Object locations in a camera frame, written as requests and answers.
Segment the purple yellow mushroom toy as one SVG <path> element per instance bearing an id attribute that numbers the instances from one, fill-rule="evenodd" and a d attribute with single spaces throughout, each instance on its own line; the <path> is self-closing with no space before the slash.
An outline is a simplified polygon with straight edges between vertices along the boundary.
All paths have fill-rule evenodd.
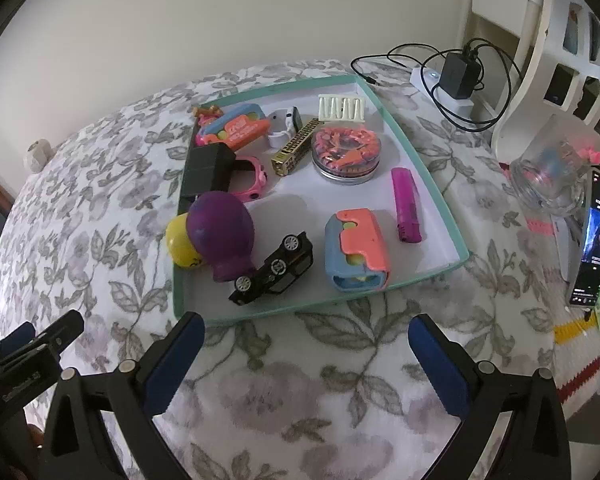
<path id="1" fill-rule="evenodd" d="M 245 205 L 233 194 L 201 194 L 185 214 L 166 227 L 166 248 L 183 269 L 206 264 L 213 279 L 223 283 L 251 274 L 254 225 Z"/>

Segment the black power adapter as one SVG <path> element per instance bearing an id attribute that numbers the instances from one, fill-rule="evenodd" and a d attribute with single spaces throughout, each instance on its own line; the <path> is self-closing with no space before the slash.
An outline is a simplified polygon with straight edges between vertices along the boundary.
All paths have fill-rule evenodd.
<path id="1" fill-rule="evenodd" d="M 192 146 L 183 171 L 181 196 L 194 200 L 205 192 L 226 192 L 235 159 L 235 153 L 224 143 Z"/>

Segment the black toy car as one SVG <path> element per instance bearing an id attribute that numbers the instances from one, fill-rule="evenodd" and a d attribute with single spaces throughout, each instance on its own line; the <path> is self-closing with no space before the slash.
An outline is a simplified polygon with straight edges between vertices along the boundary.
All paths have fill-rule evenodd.
<path id="1" fill-rule="evenodd" d="M 280 295 L 309 270 L 313 261 L 313 244 L 306 232 L 288 234 L 259 269 L 236 278 L 228 300 L 245 306 L 262 296 Z"/>

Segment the pink yellow toy figure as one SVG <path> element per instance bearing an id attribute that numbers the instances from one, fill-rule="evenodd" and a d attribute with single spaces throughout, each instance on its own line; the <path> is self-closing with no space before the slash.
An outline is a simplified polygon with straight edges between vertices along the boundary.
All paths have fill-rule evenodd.
<path id="1" fill-rule="evenodd" d="M 224 115 L 224 112 L 217 105 L 196 106 L 193 108 L 192 113 L 199 128 L 204 128 L 205 125 L 211 124 Z"/>

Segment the orange blue toy case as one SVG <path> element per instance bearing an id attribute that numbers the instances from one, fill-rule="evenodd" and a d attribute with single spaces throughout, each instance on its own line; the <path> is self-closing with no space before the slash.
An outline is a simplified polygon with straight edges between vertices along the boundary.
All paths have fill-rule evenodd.
<path id="1" fill-rule="evenodd" d="M 367 208 L 333 214 L 325 226 L 325 273 L 340 292 L 370 292 L 389 281 L 390 259 L 375 215 Z"/>
<path id="2" fill-rule="evenodd" d="M 195 134 L 197 146 L 224 143 L 236 152 L 246 145 L 265 136 L 270 122 L 258 104 L 245 103 L 224 112 L 224 115 L 211 124 L 199 128 Z"/>

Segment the white smart watch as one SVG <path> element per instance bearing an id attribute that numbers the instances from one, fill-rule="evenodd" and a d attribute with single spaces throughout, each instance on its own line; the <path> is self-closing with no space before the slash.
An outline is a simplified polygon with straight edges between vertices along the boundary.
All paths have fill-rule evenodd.
<path id="1" fill-rule="evenodd" d="M 302 118 L 297 107 L 274 110 L 268 115 L 270 128 L 266 134 L 268 146 L 279 150 L 283 148 L 303 127 Z"/>

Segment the cream hair claw clip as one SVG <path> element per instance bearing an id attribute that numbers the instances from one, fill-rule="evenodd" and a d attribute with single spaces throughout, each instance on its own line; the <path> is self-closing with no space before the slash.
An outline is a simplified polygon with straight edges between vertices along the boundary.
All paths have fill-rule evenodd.
<path id="1" fill-rule="evenodd" d="M 356 94 L 320 94 L 317 119 L 320 122 L 365 122 L 365 104 Z"/>

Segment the smartphone with lit screen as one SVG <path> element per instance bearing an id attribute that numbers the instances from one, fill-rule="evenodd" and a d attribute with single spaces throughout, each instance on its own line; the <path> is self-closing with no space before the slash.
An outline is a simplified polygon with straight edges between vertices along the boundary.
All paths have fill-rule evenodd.
<path id="1" fill-rule="evenodd" d="M 588 172 L 582 236 L 571 273 L 567 304 L 589 309 L 600 296 L 600 168 Z"/>

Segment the pink kids watch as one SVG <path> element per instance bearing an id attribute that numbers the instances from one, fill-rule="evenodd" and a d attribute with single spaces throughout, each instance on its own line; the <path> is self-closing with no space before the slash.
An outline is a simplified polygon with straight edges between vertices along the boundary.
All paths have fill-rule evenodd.
<path id="1" fill-rule="evenodd" d="M 257 157 L 237 157 L 230 172 L 228 192 L 243 203 L 261 198 L 268 186 L 268 174 Z"/>

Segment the pink highlighter marker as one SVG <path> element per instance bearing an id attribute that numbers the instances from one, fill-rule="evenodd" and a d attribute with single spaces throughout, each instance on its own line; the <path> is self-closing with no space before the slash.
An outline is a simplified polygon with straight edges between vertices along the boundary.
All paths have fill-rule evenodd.
<path id="1" fill-rule="evenodd" d="M 417 188 L 412 173 L 406 168 L 392 168 L 391 179 L 396 203 L 396 227 L 400 241 L 420 243 L 422 233 L 417 213 Z"/>

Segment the teal white tray box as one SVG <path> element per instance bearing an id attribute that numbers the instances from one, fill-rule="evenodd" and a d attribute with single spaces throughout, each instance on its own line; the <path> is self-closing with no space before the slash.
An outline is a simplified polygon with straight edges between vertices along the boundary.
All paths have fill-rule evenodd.
<path id="1" fill-rule="evenodd" d="M 373 177 L 361 184 L 335 183 L 316 170 L 309 156 L 304 156 L 287 177 L 270 174 L 264 196 L 246 206 L 256 234 L 252 258 L 255 263 L 262 263 L 285 235 L 305 232 L 313 245 L 313 266 L 286 292 L 262 297 L 248 306 L 230 302 L 232 284 L 213 281 L 208 266 L 193 271 L 174 268 L 175 316 L 195 311 L 209 326 L 232 324 L 362 297 L 359 290 L 350 294 L 337 290 L 324 271 L 325 226 L 340 210 L 373 211 L 388 245 L 388 289 L 455 270 L 468 260 L 464 237 L 426 165 L 400 125 L 360 78 L 340 75 L 274 84 L 219 98 L 215 105 L 230 112 L 244 103 L 256 103 L 265 113 L 295 106 L 304 120 L 310 120 L 317 114 L 322 94 L 358 94 L 364 98 L 366 124 L 381 140 L 379 167 Z M 424 237 L 419 244 L 402 243 L 398 237 L 390 174 L 394 167 L 410 170 L 416 184 L 418 218 Z"/>

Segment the clear glass jar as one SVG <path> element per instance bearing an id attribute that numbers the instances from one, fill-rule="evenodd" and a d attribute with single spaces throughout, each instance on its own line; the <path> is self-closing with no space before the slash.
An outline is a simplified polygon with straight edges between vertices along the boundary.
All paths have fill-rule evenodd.
<path id="1" fill-rule="evenodd" d="M 570 141 L 564 122 L 552 115 L 510 163 L 510 182 L 524 206 L 568 217 L 583 206 L 586 175 L 599 163 L 600 152 Z"/>

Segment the round tin orange lid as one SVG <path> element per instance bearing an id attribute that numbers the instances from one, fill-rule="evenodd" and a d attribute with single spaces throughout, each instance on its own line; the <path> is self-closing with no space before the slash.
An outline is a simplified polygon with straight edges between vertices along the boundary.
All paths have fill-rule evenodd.
<path id="1" fill-rule="evenodd" d="M 324 126 L 312 134 L 312 162 L 326 179 L 339 184 L 370 180 L 381 156 L 376 132 L 358 127 Z"/>

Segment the black charger brick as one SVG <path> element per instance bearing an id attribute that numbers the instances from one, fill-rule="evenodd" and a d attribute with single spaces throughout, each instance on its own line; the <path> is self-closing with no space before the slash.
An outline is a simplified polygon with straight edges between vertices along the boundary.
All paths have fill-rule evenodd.
<path id="1" fill-rule="evenodd" d="M 469 99 L 480 79 L 481 65 L 471 50 L 460 50 L 446 56 L 440 86 L 455 99 Z"/>

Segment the white power strip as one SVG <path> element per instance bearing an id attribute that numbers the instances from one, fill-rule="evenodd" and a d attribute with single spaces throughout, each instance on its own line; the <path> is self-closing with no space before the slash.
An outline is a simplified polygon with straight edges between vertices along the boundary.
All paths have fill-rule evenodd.
<path id="1" fill-rule="evenodd" d="M 474 108 L 472 99 L 455 99 L 440 86 L 440 74 L 432 68 L 416 66 L 412 69 L 411 85 L 432 104 L 440 104 L 449 114 L 469 118 Z"/>

